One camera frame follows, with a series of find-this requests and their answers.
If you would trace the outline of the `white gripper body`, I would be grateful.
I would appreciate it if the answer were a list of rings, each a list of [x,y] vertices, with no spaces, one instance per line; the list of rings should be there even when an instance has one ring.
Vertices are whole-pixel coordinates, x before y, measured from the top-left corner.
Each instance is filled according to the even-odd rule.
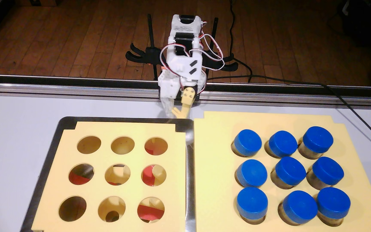
[[[167,54],[167,71],[179,76],[180,88],[197,86],[196,93],[200,94],[204,87],[204,74],[202,72],[202,57],[178,56]]]

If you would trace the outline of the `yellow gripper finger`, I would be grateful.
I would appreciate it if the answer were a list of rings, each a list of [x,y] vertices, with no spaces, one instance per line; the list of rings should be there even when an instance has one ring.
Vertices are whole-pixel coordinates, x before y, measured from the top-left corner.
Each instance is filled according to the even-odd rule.
[[[196,90],[194,90],[193,87],[186,87],[184,89],[183,95],[181,98],[181,104],[182,104],[181,109],[178,109],[176,107],[172,109],[172,113],[177,119],[188,118],[188,114],[194,103],[195,96],[196,96]]]

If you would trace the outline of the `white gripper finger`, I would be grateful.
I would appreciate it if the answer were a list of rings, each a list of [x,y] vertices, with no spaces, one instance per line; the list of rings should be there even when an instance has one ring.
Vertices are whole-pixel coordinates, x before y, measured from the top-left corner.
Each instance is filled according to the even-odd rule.
[[[172,113],[174,100],[180,90],[179,76],[170,71],[162,71],[158,77],[159,98],[162,103],[164,113],[167,117],[175,117]]]

